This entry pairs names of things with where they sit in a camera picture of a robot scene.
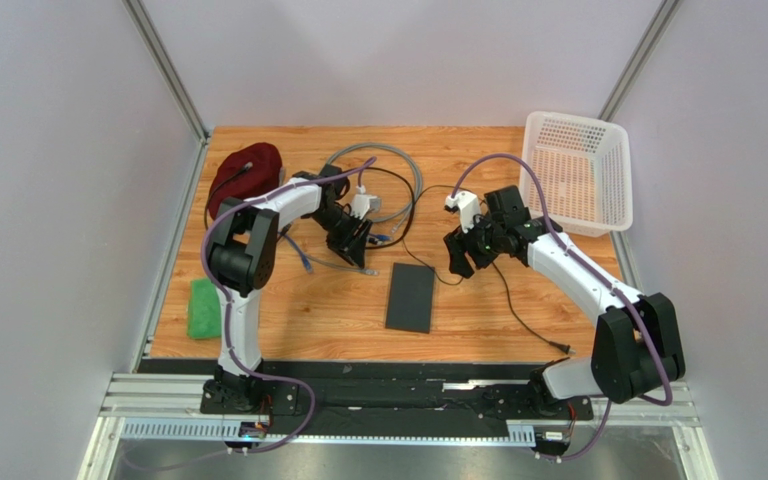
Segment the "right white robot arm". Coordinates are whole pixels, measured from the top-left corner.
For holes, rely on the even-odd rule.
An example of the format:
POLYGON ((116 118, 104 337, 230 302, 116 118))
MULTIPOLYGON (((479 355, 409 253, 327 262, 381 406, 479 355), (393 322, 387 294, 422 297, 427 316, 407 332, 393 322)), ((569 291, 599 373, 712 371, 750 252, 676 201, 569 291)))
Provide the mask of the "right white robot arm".
POLYGON ((518 259, 553 282, 595 327, 588 358, 550 362, 529 378, 532 404, 602 396, 621 404, 669 388, 686 372, 676 310, 665 295, 645 295, 588 258, 556 222, 534 217, 518 189, 483 199, 460 190, 444 207, 459 226, 444 238, 451 273, 470 278, 499 256, 518 259))

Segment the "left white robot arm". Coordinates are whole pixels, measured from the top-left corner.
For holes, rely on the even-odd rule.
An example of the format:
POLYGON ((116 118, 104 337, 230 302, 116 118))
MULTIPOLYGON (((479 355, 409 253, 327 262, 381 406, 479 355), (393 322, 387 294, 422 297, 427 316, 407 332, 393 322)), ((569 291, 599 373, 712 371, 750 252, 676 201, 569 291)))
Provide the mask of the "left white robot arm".
POLYGON ((325 231, 329 250, 348 265, 365 268, 372 223, 340 202, 350 177, 360 177, 363 171, 327 165, 318 174, 299 172, 266 193, 222 202, 201 246, 202 266, 223 308, 222 348, 214 378, 205 386, 211 397, 254 404, 262 396, 268 378, 258 370, 260 302, 284 227, 300 219, 314 220, 325 231))

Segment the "black network switch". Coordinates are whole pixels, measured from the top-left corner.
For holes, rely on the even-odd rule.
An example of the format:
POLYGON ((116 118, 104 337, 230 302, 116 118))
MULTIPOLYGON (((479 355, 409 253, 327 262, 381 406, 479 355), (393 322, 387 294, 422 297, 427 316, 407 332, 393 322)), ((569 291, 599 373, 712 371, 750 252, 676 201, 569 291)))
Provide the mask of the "black network switch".
POLYGON ((433 268, 395 263, 391 272, 385 327, 429 334, 435 281, 433 268))

